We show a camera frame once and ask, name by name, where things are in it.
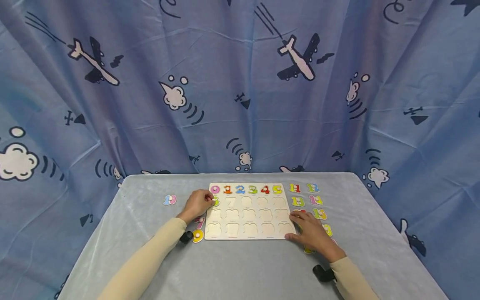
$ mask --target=person's right hand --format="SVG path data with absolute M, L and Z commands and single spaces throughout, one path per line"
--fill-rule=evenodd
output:
M 301 234 L 289 233 L 287 240 L 300 243 L 311 250 L 322 254 L 330 263 L 346 257 L 345 252 L 328 236 L 320 220 L 315 219 L 311 213 L 293 211 L 290 220 L 301 228 Z

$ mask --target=red number piece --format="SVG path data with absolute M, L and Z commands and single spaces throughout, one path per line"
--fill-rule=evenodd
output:
M 268 186 L 264 186 L 261 190 L 261 192 L 264 192 L 265 194 L 269 194 L 270 190 L 268 189 Z

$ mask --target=fabric backdrop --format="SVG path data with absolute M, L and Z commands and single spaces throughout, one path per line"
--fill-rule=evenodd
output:
M 0 299 L 58 297 L 123 179 L 355 172 L 480 293 L 479 0 L 3 0 Z

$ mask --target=pink number piece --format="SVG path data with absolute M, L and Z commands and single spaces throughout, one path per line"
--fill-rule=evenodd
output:
M 205 218 L 204 218 L 204 217 L 195 218 L 194 222 L 195 222 L 195 223 L 198 223 L 197 229 L 202 229 L 202 226 L 203 226 L 204 223 L 205 223 Z
M 171 195 L 169 202 L 170 202 L 170 205 L 175 204 L 177 202 L 177 196 Z
M 212 194 L 218 194 L 220 192 L 220 187 L 218 185 L 214 185 L 210 188 L 210 191 L 212 192 Z

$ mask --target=smoke puff print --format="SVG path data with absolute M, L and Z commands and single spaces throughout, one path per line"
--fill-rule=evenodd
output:
M 0 153 L 0 179 L 25 181 L 32 177 L 34 169 L 38 166 L 38 157 L 35 153 L 19 143 L 7 146 Z

